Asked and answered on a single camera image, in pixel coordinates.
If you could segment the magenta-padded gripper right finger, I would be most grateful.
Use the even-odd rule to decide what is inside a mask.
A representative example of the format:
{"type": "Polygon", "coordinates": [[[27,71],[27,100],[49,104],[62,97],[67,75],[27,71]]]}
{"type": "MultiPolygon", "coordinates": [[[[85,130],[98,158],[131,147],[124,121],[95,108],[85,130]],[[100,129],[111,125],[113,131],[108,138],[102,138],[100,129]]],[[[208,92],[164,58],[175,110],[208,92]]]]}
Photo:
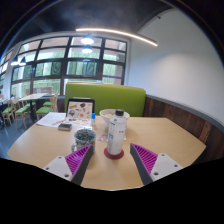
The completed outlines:
{"type": "Polygon", "coordinates": [[[130,154],[144,185],[182,169],[182,166],[166,153],[156,154],[134,143],[130,144],[130,154]]]}

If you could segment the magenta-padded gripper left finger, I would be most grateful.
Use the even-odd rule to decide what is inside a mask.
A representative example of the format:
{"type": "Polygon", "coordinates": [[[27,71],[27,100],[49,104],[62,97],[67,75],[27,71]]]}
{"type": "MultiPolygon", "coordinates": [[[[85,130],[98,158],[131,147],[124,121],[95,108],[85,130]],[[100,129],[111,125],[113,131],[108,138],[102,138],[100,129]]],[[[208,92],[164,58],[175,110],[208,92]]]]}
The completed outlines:
{"type": "Polygon", "coordinates": [[[57,156],[44,167],[44,170],[81,185],[92,155],[93,146],[87,145],[66,157],[57,156]]]}

